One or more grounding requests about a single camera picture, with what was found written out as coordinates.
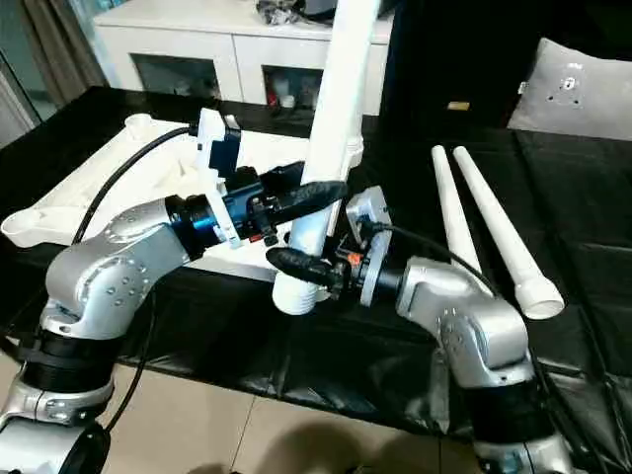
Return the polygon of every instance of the vertical white pipe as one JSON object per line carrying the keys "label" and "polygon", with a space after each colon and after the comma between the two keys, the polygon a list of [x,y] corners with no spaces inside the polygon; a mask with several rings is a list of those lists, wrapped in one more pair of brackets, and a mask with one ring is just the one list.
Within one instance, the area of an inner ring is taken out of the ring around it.
{"label": "vertical white pipe", "polygon": [[[447,248],[454,252],[465,262],[470,264],[474,269],[481,272],[481,266],[478,262],[472,235],[465,219],[465,212],[461,206],[461,200],[458,197],[456,184],[447,162],[445,149],[438,145],[432,150],[434,176],[436,177],[436,187],[438,189],[438,198],[441,204],[441,214],[443,215],[443,227],[445,228],[445,238],[447,239]],[[462,268],[460,264],[452,261],[456,267]],[[491,295],[490,289],[482,282],[476,279],[481,289]]]}
{"label": "vertical white pipe", "polygon": [[[340,179],[379,4],[380,0],[338,2],[302,183]],[[289,245],[320,256],[331,213],[329,206],[295,220]],[[316,292],[315,284],[279,273],[273,300],[285,313],[305,314],[314,307]]]}
{"label": "vertical white pipe", "polygon": [[515,299],[524,315],[546,319],[560,313],[564,309],[562,295],[542,274],[470,154],[459,146],[454,149],[454,158],[512,275]]}
{"label": "vertical white pipe", "polygon": [[[362,154],[364,153],[364,138],[362,137],[362,113],[364,111],[363,91],[364,77],[362,76],[357,107],[355,108],[354,119],[349,132],[349,140],[347,141],[347,153],[345,154],[345,161],[343,161],[343,166],[341,168],[340,181],[346,181],[349,177],[349,171],[351,168],[356,167],[362,161]],[[340,200],[334,202],[332,214],[329,218],[329,225],[327,226],[327,235],[334,235],[341,205],[342,202]]]}

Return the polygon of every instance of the curtain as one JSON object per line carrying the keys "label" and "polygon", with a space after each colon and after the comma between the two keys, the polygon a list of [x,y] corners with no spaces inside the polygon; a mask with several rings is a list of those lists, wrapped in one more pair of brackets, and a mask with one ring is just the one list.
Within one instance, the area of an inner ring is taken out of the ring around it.
{"label": "curtain", "polygon": [[67,0],[20,0],[33,56],[52,101],[63,107],[106,78]]}

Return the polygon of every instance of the white pillow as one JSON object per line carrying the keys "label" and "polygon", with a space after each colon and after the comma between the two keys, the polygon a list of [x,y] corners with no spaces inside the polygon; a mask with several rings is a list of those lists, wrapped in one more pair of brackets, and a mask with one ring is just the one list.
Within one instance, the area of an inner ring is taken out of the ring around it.
{"label": "white pillow", "polygon": [[632,62],[542,39],[508,127],[632,140]]}

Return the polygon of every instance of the cable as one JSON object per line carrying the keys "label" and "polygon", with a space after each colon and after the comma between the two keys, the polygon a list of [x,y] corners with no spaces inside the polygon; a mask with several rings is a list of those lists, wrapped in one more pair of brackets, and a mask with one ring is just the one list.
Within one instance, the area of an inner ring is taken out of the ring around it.
{"label": "cable", "polygon": [[[152,151],[154,148],[157,148],[164,142],[176,136],[184,135],[185,133],[190,133],[192,131],[193,131],[193,128],[191,126],[182,126],[180,128],[175,128],[173,130],[170,130],[167,133],[160,135],[158,138],[147,143],[145,146],[140,148],[136,153],[130,156],[122,165],[120,165],[117,168],[117,170],[114,171],[112,175],[104,182],[104,184],[101,186],[97,194],[92,199],[92,202],[90,202],[90,205],[88,206],[88,209],[86,210],[86,213],[84,214],[83,219],[81,219],[81,223],[79,224],[79,227],[77,228],[77,232],[75,233],[75,236],[72,239],[72,245],[78,244],[79,242],[81,242],[81,239],[83,239],[83,236],[86,233],[86,230],[88,229],[88,225],[90,225],[90,221],[92,220],[92,217],[97,212],[99,205],[101,205],[101,202],[105,198],[106,194],[110,191],[110,189],[115,185],[115,183],[120,179],[121,176],[123,176],[133,165],[135,165],[143,156],[145,156],[147,153]],[[110,420],[110,422],[108,423],[106,427],[106,431],[108,432],[110,432],[115,427],[115,425],[119,422],[120,417],[122,416],[123,412],[127,408],[127,405],[129,404],[129,401],[131,400],[131,397],[136,391],[136,387],[138,386],[138,382],[140,381],[142,371],[144,370],[145,364],[147,363],[147,356],[149,354],[149,345],[153,337],[155,326],[156,326],[156,297],[155,297],[154,291],[152,291],[151,292],[151,316],[149,318],[149,329],[147,332],[147,339],[142,349],[140,359],[138,360],[138,366],[136,367],[134,378],[131,380],[131,383],[129,384],[129,387],[127,388],[127,392],[125,393],[125,396],[123,397],[122,401],[120,402],[120,405],[118,406],[117,411],[115,412],[114,416],[112,417],[112,419]]]}
{"label": "cable", "polygon": [[123,412],[129,405],[131,401],[131,397],[136,391],[136,387],[138,387],[138,382],[140,382],[140,377],[142,375],[142,371],[145,368],[145,364],[147,363],[147,359],[149,356],[149,346],[151,346],[151,341],[154,336],[154,330],[156,328],[156,291],[151,292],[151,315],[149,317],[149,329],[147,330],[147,338],[145,339],[145,345],[142,348],[142,353],[140,355],[140,359],[138,360],[138,366],[136,367],[136,373],[134,373],[134,378],[131,379],[131,383],[129,383],[129,387],[127,388],[127,392],[123,397],[120,405],[118,405],[117,412],[112,416],[112,419],[106,426],[106,432],[110,433],[117,423],[122,417]]}
{"label": "cable", "polygon": [[496,297],[501,296],[501,293],[489,281],[489,279],[486,276],[484,276],[481,272],[479,272],[474,267],[472,267],[470,264],[468,264],[461,257],[456,255],[454,252],[452,252],[451,250],[446,249],[445,247],[443,247],[442,245],[438,244],[434,240],[429,239],[428,237],[424,237],[423,235],[416,234],[415,232],[411,232],[410,230],[403,229],[402,227],[398,227],[396,225],[382,224],[382,223],[379,223],[379,222],[377,222],[377,223],[366,222],[365,224],[368,224],[370,226],[370,228],[372,228],[372,229],[390,230],[391,232],[398,233],[398,234],[402,235],[403,237],[406,237],[406,238],[408,238],[410,240],[416,241],[416,242],[418,242],[418,243],[420,243],[422,245],[425,245],[425,246],[429,247],[430,249],[434,250],[438,254],[442,254],[444,257],[450,258],[451,260],[453,260],[454,262],[459,264],[461,267],[463,267],[465,270],[467,270],[474,277],[476,277],[477,279],[481,280],[483,282],[483,284],[485,284],[485,286],[487,286],[489,288],[489,290],[492,292],[492,294],[494,296],[496,296]]}
{"label": "cable", "polygon": [[[81,219],[81,223],[79,224],[79,227],[77,228],[77,232],[72,238],[71,245],[78,244],[79,242],[81,242],[81,239],[83,239],[83,236],[86,233],[86,230],[88,229],[88,225],[90,224],[92,217],[94,216],[95,212],[99,208],[99,205],[103,201],[104,197],[113,187],[113,185],[120,179],[120,177],[129,170],[129,168],[131,168],[143,156],[145,156],[147,153],[152,151],[154,148],[157,148],[158,146],[163,144],[165,141],[168,141],[179,135],[184,135],[185,133],[194,133],[194,132],[195,132],[194,126],[182,126],[179,128],[174,128],[173,130],[170,130],[167,133],[160,135],[158,138],[147,143],[145,146],[140,148],[136,153],[134,153],[131,157],[129,157],[127,161],[125,161],[122,165],[120,165],[117,168],[117,170],[114,171],[112,175],[104,182],[104,184],[101,186],[101,188],[99,189],[95,197],[92,199],[92,202],[90,202],[90,205],[88,206],[88,209],[86,210],[86,213],[84,214],[83,218]],[[0,335],[0,351],[2,351],[4,354],[10,357],[16,363],[22,363],[22,361],[17,358],[18,347],[8,339],[6,334]]]}
{"label": "cable", "polygon": [[[490,289],[490,291],[492,291],[492,294],[495,297],[502,297],[502,295],[498,291],[498,289],[481,272],[479,272],[478,270],[474,269],[470,264],[468,264],[466,261],[464,261],[458,255],[454,254],[452,251],[450,251],[449,249],[446,249],[445,247],[443,247],[442,245],[438,244],[434,240],[429,239],[428,237],[425,237],[423,235],[416,234],[415,232],[411,232],[410,230],[406,230],[406,229],[404,229],[402,227],[398,227],[396,225],[383,224],[383,223],[379,223],[379,222],[365,222],[364,225],[367,225],[370,229],[376,230],[378,232],[379,231],[384,231],[384,230],[390,230],[391,232],[398,233],[398,234],[402,235],[403,237],[408,238],[409,240],[418,242],[418,243],[420,243],[422,245],[425,245],[425,246],[431,248],[432,250],[436,251],[437,253],[442,254],[443,256],[454,260],[455,262],[460,264],[465,270],[470,272],[474,277],[476,277],[477,279],[481,280]],[[532,358],[532,362],[533,362],[533,366],[534,366],[535,375],[538,378],[539,384],[544,389],[546,395],[549,398],[553,398],[553,395],[552,395],[551,389],[550,389],[550,385],[553,385],[553,381],[551,380],[550,374],[540,364],[539,360],[537,360],[537,357],[533,357]],[[599,454],[598,454],[598,452],[596,450],[596,447],[594,446],[594,443],[588,437],[588,435],[586,434],[584,428],[580,425],[580,423],[576,419],[575,415],[572,413],[570,407],[568,407],[566,405],[566,403],[563,403],[563,402],[564,402],[563,400],[558,400],[559,406],[562,408],[562,411],[564,412],[566,417],[574,425],[575,430],[580,434],[581,438],[586,443],[588,451],[589,451],[591,457],[594,458],[594,461],[596,462],[596,465],[598,466],[599,472],[601,474],[608,474],[608,470],[607,470],[607,468],[605,466],[605,463],[603,462],[603,459],[601,459],[601,457],[599,456]],[[572,446],[572,448],[577,452],[578,455],[581,456],[583,454],[582,450],[578,446]]]}
{"label": "cable", "polygon": [[90,221],[92,220],[92,217],[95,215],[95,212],[99,208],[99,205],[103,201],[104,197],[110,191],[112,186],[114,186],[115,183],[120,179],[120,177],[129,170],[129,168],[131,168],[143,156],[145,156],[154,148],[157,148],[158,146],[163,144],[165,141],[168,141],[174,138],[175,136],[189,133],[191,130],[192,128],[190,126],[182,126],[180,128],[175,128],[173,130],[170,130],[164,135],[160,135],[158,138],[147,143],[145,146],[139,149],[136,153],[134,153],[131,157],[129,157],[127,161],[125,161],[122,165],[120,165],[118,169],[112,173],[112,175],[108,178],[108,180],[104,182],[99,192],[92,199],[92,202],[90,202],[90,205],[88,206],[88,209],[86,210],[86,213],[84,214],[83,219],[81,219],[81,223],[79,224],[79,227],[77,228],[77,232],[75,233],[75,236],[72,239],[72,244],[78,244],[79,242],[81,242],[81,239],[83,239],[83,235],[86,233],[86,229],[88,228],[88,225],[90,224]]}

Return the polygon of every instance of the tile floor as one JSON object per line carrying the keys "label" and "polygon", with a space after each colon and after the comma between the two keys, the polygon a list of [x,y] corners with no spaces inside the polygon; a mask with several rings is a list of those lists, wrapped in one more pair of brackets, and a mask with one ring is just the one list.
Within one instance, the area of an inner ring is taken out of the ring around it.
{"label": "tile floor", "polygon": [[[0,357],[0,396],[17,366]],[[119,404],[133,369],[118,367]],[[468,446],[151,371],[113,436],[106,474],[478,473]]]}

